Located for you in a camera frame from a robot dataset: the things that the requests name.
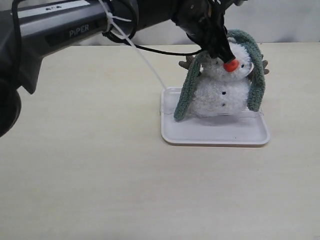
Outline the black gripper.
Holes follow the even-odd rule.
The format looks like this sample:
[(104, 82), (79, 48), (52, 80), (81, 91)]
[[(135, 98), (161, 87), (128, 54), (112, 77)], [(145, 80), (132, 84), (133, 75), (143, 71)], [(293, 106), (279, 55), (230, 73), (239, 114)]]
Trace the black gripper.
[(188, 38), (224, 63), (235, 59), (224, 26), (223, 9), (217, 0), (178, 0), (172, 21)]

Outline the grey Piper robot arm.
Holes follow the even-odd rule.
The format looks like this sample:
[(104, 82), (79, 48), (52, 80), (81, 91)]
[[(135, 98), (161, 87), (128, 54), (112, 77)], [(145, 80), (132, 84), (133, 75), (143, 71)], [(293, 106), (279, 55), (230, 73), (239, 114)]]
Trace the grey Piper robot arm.
[(36, 90), (43, 58), (102, 34), (128, 44), (136, 32), (173, 21), (212, 57), (234, 60), (227, 41), (225, 11), (240, 0), (61, 0), (0, 13), (0, 133), (21, 112), (18, 88)]

